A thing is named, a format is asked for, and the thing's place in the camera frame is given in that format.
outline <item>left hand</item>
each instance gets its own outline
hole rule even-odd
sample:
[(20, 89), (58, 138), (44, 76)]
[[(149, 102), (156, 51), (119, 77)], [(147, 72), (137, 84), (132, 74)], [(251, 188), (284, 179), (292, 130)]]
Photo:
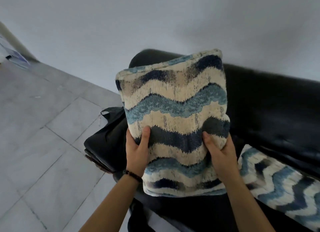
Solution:
[(126, 153), (127, 153), (127, 170), (142, 177), (146, 165), (148, 164), (148, 142), (150, 137), (150, 127), (146, 126), (142, 130), (140, 145), (137, 145), (127, 129), (126, 135)]

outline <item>cushion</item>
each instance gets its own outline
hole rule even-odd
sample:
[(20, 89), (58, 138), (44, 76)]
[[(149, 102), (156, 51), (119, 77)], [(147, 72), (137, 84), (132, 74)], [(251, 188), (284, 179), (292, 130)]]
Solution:
[(238, 165), (255, 198), (310, 230), (320, 230), (320, 182), (317, 179), (250, 145), (244, 146)]
[(151, 127), (146, 194), (186, 197), (225, 193), (202, 143), (209, 133), (222, 149), (229, 133), (226, 79), (218, 49), (158, 64), (125, 69), (116, 76), (130, 133), (140, 143)]

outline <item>patterned cushion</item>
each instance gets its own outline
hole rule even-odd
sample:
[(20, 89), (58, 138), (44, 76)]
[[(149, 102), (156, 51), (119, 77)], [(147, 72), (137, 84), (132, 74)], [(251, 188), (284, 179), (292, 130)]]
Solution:
[(238, 164), (241, 176), (255, 198), (310, 230), (320, 230), (318, 180), (250, 145), (243, 148)]
[(146, 194), (186, 197), (225, 192), (202, 143), (202, 131), (221, 149), (229, 133), (221, 51), (125, 69), (116, 76), (130, 132), (137, 144), (149, 125)]

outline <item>sofa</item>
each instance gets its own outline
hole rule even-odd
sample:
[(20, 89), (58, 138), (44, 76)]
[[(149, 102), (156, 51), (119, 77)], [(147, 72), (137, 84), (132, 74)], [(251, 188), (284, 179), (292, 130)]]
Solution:
[[(182, 55), (154, 49), (139, 52), (129, 68)], [(224, 64), (230, 134), (237, 157), (245, 144), (320, 178), (320, 83)], [(123, 109), (85, 142), (87, 157), (118, 181), (126, 166)], [(138, 187), (135, 198), (180, 231), (237, 231), (227, 194), (186, 198), (152, 197)], [(310, 231), (258, 201), (276, 231)]]

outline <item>white wall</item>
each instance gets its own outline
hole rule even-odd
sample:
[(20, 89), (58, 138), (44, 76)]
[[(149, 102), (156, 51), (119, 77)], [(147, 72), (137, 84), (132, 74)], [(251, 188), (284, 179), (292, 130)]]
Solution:
[(112, 91), (144, 48), (220, 48), (224, 62), (320, 81), (320, 0), (0, 0), (36, 58)]

